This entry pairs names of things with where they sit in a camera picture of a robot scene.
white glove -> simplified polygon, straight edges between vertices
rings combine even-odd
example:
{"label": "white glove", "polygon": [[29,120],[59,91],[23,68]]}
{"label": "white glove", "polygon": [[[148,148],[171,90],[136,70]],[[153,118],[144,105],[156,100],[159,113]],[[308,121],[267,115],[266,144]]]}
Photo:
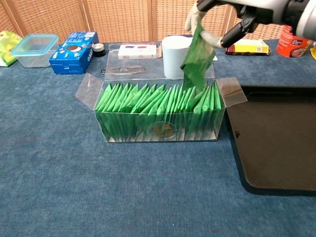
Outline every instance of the white glove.
{"label": "white glove", "polygon": [[[203,19],[205,16],[206,12],[199,11],[197,7],[197,3],[195,2],[193,4],[193,7],[191,8],[189,15],[186,20],[185,24],[185,30],[192,32],[192,36],[194,35],[194,32],[196,31],[197,24],[199,21]],[[213,35],[211,32],[208,31],[202,31],[201,32],[201,37],[212,47],[214,48],[223,48],[221,46],[221,39],[218,36]]]}

black tray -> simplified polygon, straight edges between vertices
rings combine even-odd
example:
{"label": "black tray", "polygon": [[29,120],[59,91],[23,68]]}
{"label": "black tray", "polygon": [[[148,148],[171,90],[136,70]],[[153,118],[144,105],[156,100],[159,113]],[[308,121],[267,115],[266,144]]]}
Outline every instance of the black tray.
{"label": "black tray", "polygon": [[227,108],[239,176],[262,195],[316,195],[316,87],[242,86]]}

red can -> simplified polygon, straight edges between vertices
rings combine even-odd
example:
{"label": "red can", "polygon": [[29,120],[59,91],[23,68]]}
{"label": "red can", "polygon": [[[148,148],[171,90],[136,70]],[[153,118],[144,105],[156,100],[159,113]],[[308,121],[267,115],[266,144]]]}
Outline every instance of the red can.
{"label": "red can", "polygon": [[312,40],[294,36],[291,29],[290,26],[283,27],[276,51],[285,57],[301,57],[311,45]]}

woven panel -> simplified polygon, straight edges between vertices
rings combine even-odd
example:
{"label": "woven panel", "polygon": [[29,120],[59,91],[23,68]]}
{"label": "woven panel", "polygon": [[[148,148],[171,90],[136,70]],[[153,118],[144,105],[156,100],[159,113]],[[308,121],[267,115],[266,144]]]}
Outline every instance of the woven panel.
{"label": "woven panel", "polygon": [[[195,0],[157,0],[157,37],[162,40],[168,35],[189,34],[184,23]],[[220,36],[226,27],[227,5],[211,9],[202,21],[203,27]]]}
{"label": "woven panel", "polygon": [[0,32],[1,31],[11,31],[11,32],[15,32],[16,33],[11,21],[9,20],[8,15],[4,11],[4,8],[2,7],[1,4],[0,4],[0,16],[1,16]]}
{"label": "woven panel", "polygon": [[28,34],[51,33],[65,40],[71,31],[85,31],[77,0],[14,0],[15,11],[19,15]]}
{"label": "woven panel", "polygon": [[[236,18],[234,21],[234,25],[240,22],[239,18]],[[263,25],[259,24],[257,29],[254,33],[247,34],[244,39],[251,39],[251,40],[270,40],[270,39],[278,39],[280,38],[280,34],[282,31],[282,26],[269,24]]]}
{"label": "woven panel", "polygon": [[147,0],[86,0],[101,42],[149,40]]}

table surface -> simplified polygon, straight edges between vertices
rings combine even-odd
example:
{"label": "table surface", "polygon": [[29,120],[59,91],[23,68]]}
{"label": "table surface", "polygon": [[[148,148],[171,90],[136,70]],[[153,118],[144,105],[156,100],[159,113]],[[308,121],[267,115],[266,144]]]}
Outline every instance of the table surface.
{"label": "table surface", "polygon": [[[227,56],[217,78],[316,85],[316,61]],[[102,78],[107,57],[87,70]],[[74,95],[83,75],[19,62],[0,68],[0,236],[314,236],[316,197],[259,196],[241,185],[229,132],[216,142],[106,144]]]}

